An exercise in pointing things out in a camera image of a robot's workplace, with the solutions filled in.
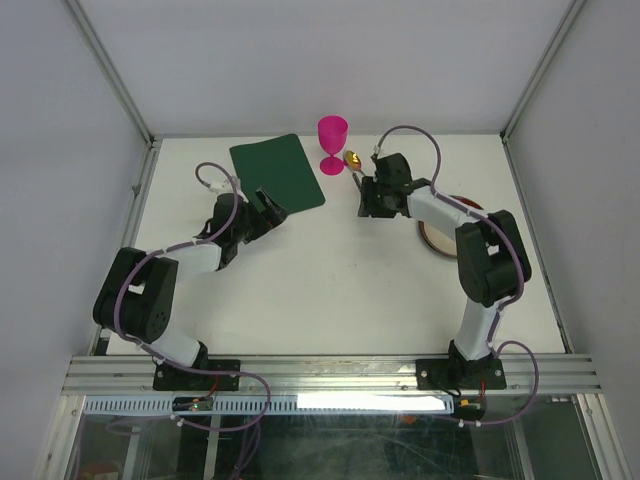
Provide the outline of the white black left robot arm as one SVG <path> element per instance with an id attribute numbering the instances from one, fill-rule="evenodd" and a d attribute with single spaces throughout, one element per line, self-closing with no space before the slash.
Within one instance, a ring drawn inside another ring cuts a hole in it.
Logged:
<path id="1" fill-rule="evenodd" d="M 210 373 L 206 345 L 171 321 L 176 285 L 224 269 L 242 244 L 284 223 L 284 207 L 262 188 L 256 196 L 260 207 L 238 193 L 218 195 L 212 216 L 188 242 L 150 253 L 121 248 L 95 300 L 94 322 L 174 367 L 184 386 L 204 385 Z"/>

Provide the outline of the green placemat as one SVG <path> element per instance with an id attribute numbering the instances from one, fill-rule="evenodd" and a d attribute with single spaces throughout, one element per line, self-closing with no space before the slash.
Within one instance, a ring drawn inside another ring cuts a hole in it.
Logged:
<path id="1" fill-rule="evenodd" d="M 229 153 L 242 192 L 259 210 L 265 207 L 256 194 L 260 189 L 289 214 L 325 203 L 323 191 L 296 134 L 236 145 Z"/>

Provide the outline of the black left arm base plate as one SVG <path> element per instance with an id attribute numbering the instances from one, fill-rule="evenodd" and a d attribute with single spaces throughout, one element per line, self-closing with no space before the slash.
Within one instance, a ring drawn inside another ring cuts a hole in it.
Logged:
<path id="1" fill-rule="evenodd" d="M 241 361 L 239 359 L 209 359 L 205 370 L 213 373 L 196 374 L 162 364 L 156 366 L 152 388 L 154 391 L 235 392 L 239 389 Z"/>

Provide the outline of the red rimmed cream plate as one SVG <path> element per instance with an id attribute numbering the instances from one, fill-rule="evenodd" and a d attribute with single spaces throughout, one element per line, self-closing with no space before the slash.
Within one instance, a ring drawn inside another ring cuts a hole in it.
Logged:
<path id="1" fill-rule="evenodd" d="M 448 260 L 457 259 L 455 230 L 473 220 L 471 212 L 483 213 L 482 206 L 466 197 L 451 197 L 462 209 L 428 194 L 421 198 L 413 218 L 417 221 L 418 233 L 423 243 L 437 255 Z"/>

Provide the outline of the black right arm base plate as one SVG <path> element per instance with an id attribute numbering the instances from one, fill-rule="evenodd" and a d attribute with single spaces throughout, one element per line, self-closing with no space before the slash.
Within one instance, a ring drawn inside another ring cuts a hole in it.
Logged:
<path id="1" fill-rule="evenodd" d="M 417 388 L 426 390 L 505 390 L 502 362 L 491 355 L 476 361 L 451 358 L 418 359 L 415 362 Z"/>

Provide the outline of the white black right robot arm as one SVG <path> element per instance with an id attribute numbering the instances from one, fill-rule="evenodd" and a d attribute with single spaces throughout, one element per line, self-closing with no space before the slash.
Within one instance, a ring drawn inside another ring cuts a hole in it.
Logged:
<path id="1" fill-rule="evenodd" d="M 467 303 L 452 340 L 448 378 L 469 387 L 483 374 L 481 360 L 492 355 L 493 338 L 504 308 L 519 300 L 531 278 L 531 265 L 514 216 L 487 213 L 414 179 L 406 158 L 372 156 L 374 174 L 360 180 L 358 215 L 402 215 L 430 224 L 455 242 L 457 271 Z"/>

